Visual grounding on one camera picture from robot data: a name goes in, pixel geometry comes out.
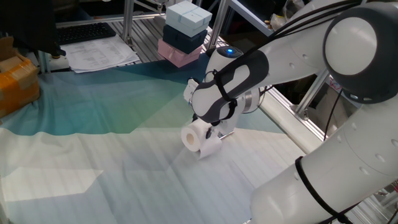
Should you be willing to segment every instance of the black strap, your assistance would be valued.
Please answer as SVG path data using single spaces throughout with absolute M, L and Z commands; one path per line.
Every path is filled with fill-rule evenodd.
M 344 213 L 338 213 L 336 212 L 334 209 L 332 209 L 322 198 L 321 196 L 319 196 L 319 194 L 317 193 L 317 191 L 312 187 L 310 181 L 307 179 L 307 176 L 304 173 L 303 167 L 301 165 L 301 159 L 303 157 L 300 156 L 298 159 L 296 159 L 295 161 L 295 166 L 298 172 L 298 175 L 300 176 L 303 184 L 305 185 L 305 187 L 307 188 L 307 190 L 310 192 L 310 194 L 312 195 L 312 197 L 318 202 L 318 204 L 325 209 L 325 211 L 327 211 L 330 215 L 332 215 L 333 217 L 337 218 L 337 220 L 341 223 L 344 224 L 353 224 L 345 215 Z
M 218 87 L 218 90 L 221 93 L 221 96 L 223 96 L 224 100 L 227 102 L 231 102 L 233 99 L 231 99 L 228 94 L 226 93 L 224 89 L 223 82 L 221 81 L 221 75 L 218 75 L 217 70 L 213 70 L 213 75 L 214 75 L 214 80 L 216 80 L 216 85 Z
M 216 81 L 216 85 L 218 90 L 221 93 L 221 96 L 224 98 L 225 101 L 229 102 L 229 113 L 228 115 L 223 118 L 222 120 L 230 119 L 232 115 L 235 113 L 235 108 L 238 105 L 238 102 L 235 99 L 231 99 L 224 89 L 223 82 L 221 81 L 221 75 L 218 75 L 217 70 L 213 70 L 214 80 Z

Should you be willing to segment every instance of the wire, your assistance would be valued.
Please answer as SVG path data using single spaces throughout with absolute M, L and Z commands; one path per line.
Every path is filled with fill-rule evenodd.
M 330 123 L 331 117 L 332 117 L 332 115 L 333 115 L 333 112 L 334 112 L 334 110 L 335 110 L 335 107 L 336 107 L 336 105 L 337 105 L 337 101 L 338 101 L 338 99 L 340 99 L 340 96 L 341 96 L 341 93 L 342 93 L 342 92 L 343 92 L 343 89 L 341 89 L 340 92 L 338 93 L 338 96 L 337 96 L 337 98 L 336 98 L 335 104 L 334 104 L 333 107 L 331 108 L 330 115 L 329 115 L 329 119 L 328 119 L 328 122 L 327 122 L 326 128 L 325 128 L 325 135 L 324 135 L 324 137 L 323 137 L 323 141 L 326 140 L 326 134 L 328 133 L 329 123 Z
M 263 91 L 260 92 L 260 96 L 262 96 L 263 94 L 265 94 L 266 92 L 268 92 L 270 89 L 272 89 L 274 86 L 271 86 Z
M 288 27 L 290 27 L 291 25 L 295 24 L 296 22 L 301 21 L 301 20 L 303 20 L 303 19 L 305 19 L 305 18 L 307 18 L 309 16 L 312 16 L 314 14 L 317 14 L 319 12 L 322 12 L 322 11 L 325 11 L 325 10 L 328 10 L 328 9 L 333 9 L 335 7 L 345 6 L 347 4 L 361 4 L 361 2 L 362 1 L 360 1 L 360 0 L 347 0 L 347 1 L 336 2 L 336 3 L 330 4 L 330 5 L 321 7 L 319 9 L 312 10 L 311 12 L 308 12 L 308 13 L 302 15 L 302 16 L 298 16 L 297 18 L 295 18 L 295 19 L 293 19 L 291 21 L 288 21 L 281 28 L 277 29 L 274 33 L 272 33 L 269 37 L 274 37 L 274 36 L 278 35 L 280 32 L 282 32 L 283 30 L 285 30 Z
M 320 14 L 319 16 L 315 16 L 315 17 L 313 17 L 313 18 L 311 18 L 311 19 L 309 19 L 309 20 L 307 20 L 307 21 L 304 21 L 304 22 L 302 22 L 302 23 L 300 23 L 300 24 L 298 24 L 298 25 L 296 25 L 296 26 L 294 26 L 294 27 L 292 27 L 292 28 L 290 28 L 290 29 L 284 31 L 284 32 L 281 32 L 281 33 L 280 33 L 277 37 L 275 37 L 275 38 L 278 39 L 278 38 L 284 37 L 286 34 L 292 32 L 292 31 L 295 31 L 295 30 L 297 30 L 298 28 L 301 28 L 301 27 L 303 27 L 303 26 L 305 26 L 305 25 L 311 24 L 311 23 L 313 23 L 313 22 L 315 22 L 315 21 L 318 21 L 318 20 L 320 20 L 320 19 L 323 19 L 323 18 L 325 18 L 325 17 L 328 17 L 328 16 L 334 15 L 334 14 L 336 14 L 336 13 L 339 13 L 339 12 L 345 11 L 345 10 L 347 10 L 347 9 L 350 9 L 350 8 L 352 8 L 353 6 L 357 6 L 357 4 L 349 4 L 349 5 L 347 5 L 347 6 L 339 7 L 339 8 L 337 8 L 337 9 L 334 9 L 334 10 L 331 10 L 331 11 L 328 11 L 328 12 L 325 12 L 325 13 L 323 13 L 323 14 Z
M 294 31 L 294 32 L 291 32 L 291 33 L 288 33 L 288 34 L 285 34 L 284 37 L 286 37 L 286 36 L 288 36 L 288 35 L 292 35 L 292 34 L 298 33 L 298 32 L 301 32 L 301 31 L 303 31 L 303 30 L 306 30 L 306 29 L 309 29 L 309 28 L 312 28 L 312 27 L 315 27 L 315 26 L 317 26 L 317 25 L 320 25 L 320 24 L 322 24 L 322 23 L 325 23 L 325 22 L 328 22 L 328 21 L 330 21 L 330 20 L 332 20 L 332 19 L 335 19 L 336 17 L 337 17 L 337 16 L 333 16 L 332 18 L 329 18 L 329 19 L 327 19 L 327 20 L 325 20 L 325 21 L 322 21 L 322 22 L 319 22 L 319 23 L 317 23 L 317 24 L 310 25 L 310 26 L 308 26 L 308 27 L 306 27 L 306 28 L 303 28 L 303 29 L 300 29 L 300 30 L 297 30 L 297 31 Z
M 315 10 L 313 10 L 313 11 L 311 11 L 311 12 L 308 12 L 308 13 L 302 15 L 302 16 L 299 16 L 299 17 L 296 18 L 296 19 L 293 19 L 293 20 L 289 21 L 288 23 L 286 23 L 285 25 L 283 25 L 281 28 L 279 28 L 277 31 L 275 31 L 274 33 L 272 33 L 272 34 L 269 36 L 268 40 L 266 40 L 266 41 L 263 42 L 262 44 L 259 44 L 259 45 L 255 46 L 255 47 L 251 48 L 251 49 L 248 50 L 244 55 L 242 55 L 242 56 L 240 56 L 239 58 L 237 58 L 237 59 L 234 61 L 234 63 L 229 63 L 227 66 L 225 66 L 223 69 L 221 69 L 221 70 L 219 71 L 219 72 L 220 72 L 220 75 L 226 73 L 226 72 L 229 71 L 229 70 L 236 69 L 235 66 L 239 65 L 241 61 L 243 61 L 243 60 L 244 60 L 245 58 L 247 58 L 249 55 L 251 55 L 252 53 L 254 53 L 254 52 L 255 52 L 256 50 L 258 50 L 260 47 L 262 47 L 262 46 L 268 44 L 269 42 L 271 42 L 271 41 L 273 41 L 273 40 L 275 40 L 275 39 L 281 38 L 281 37 L 283 37 L 284 35 L 287 35 L 289 32 L 293 32 L 293 31 L 295 31 L 295 30 L 297 30 L 297 29 L 299 29 L 299 28 L 301 28 L 301 27 L 303 27 L 303 26 L 305 26 L 305 25 L 307 25 L 307 24 L 310 23 L 310 22 L 305 21 L 303 24 L 298 24 L 298 25 L 292 27 L 291 29 L 285 31 L 282 35 L 278 35 L 278 34 L 281 33 L 283 30 L 287 29 L 288 27 L 290 27 L 291 25 L 295 24 L 296 22 L 301 21 L 302 19 L 305 19 L 305 18 L 307 18 L 307 17 L 309 17 L 309 16 L 312 16 L 312 15 L 314 15 L 314 14 L 317 14 L 317 13 L 319 13 L 319 12 L 322 12 L 322 11 L 325 11 L 325 10 L 328 10 L 328 9 L 333 9 L 333 8 L 336 8 L 336 7 L 343 6 L 343 7 L 340 7 L 340 8 L 338 8 L 338 9 L 333 10 L 334 13 L 339 13 L 339 12 L 341 12 L 342 10 L 345 10 L 346 8 L 351 8 L 351 7 L 354 7 L 354 6 L 359 5 L 359 4 L 361 4 L 361 1 L 360 1 L 360 0 L 347 0 L 347 1 L 336 2 L 336 3 L 334 3 L 334 4 L 330 4 L 330 5 L 321 7 L 321 8 L 319 8 L 319 9 L 315 9 Z M 330 11 L 330 12 L 326 12 L 326 13 L 324 13 L 324 14 L 321 14 L 321 15 L 319 15 L 319 16 L 317 16 L 317 17 L 314 17 L 314 18 L 321 19 L 321 18 L 324 18 L 324 17 L 326 17 L 326 16 L 330 16 L 330 15 L 332 15 L 331 11 Z M 311 20 L 311 22 L 315 22 L 316 19 L 314 19 L 314 18 L 309 19 L 309 20 Z

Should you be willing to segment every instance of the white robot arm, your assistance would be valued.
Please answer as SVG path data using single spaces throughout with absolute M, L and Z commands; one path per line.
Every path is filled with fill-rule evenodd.
M 325 67 L 347 97 L 364 103 L 317 150 L 254 191 L 255 224 L 334 218 L 349 223 L 342 215 L 347 208 L 398 178 L 398 4 L 372 2 L 348 9 L 349 3 L 355 4 L 310 2 L 291 21 L 335 7 L 313 13 L 295 24 L 303 25 L 299 32 L 286 32 L 248 56 L 235 48 L 217 49 L 204 82 L 190 80 L 185 90 L 195 114 L 222 134 L 233 130 L 239 114 L 255 109 L 259 87 Z M 325 12 L 329 15 L 316 19 Z

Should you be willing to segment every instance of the box lid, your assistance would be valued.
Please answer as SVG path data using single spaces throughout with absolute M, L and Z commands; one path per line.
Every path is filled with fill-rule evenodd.
M 209 23 L 212 14 L 188 1 L 183 1 L 168 7 L 166 15 L 166 19 L 171 17 L 181 24 L 197 29 Z

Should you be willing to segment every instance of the paper roll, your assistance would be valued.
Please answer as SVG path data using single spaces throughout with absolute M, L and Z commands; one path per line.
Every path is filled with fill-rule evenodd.
M 201 119 L 197 119 L 187 127 L 183 128 L 181 130 L 181 139 L 185 147 L 192 152 L 197 152 L 203 142 L 205 142 L 206 132 L 210 127 L 211 124 L 208 124 Z
M 218 138 L 218 136 L 215 133 L 213 133 L 212 137 L 206 139 L 205 142 L 203 142 L 199 152 L 197 152 L 200 153 L 199 159 L 212 155 L 215 152 L 218 152 L 221 149 L 222 144 L 223 143 L 221 142 L 221 139 Z

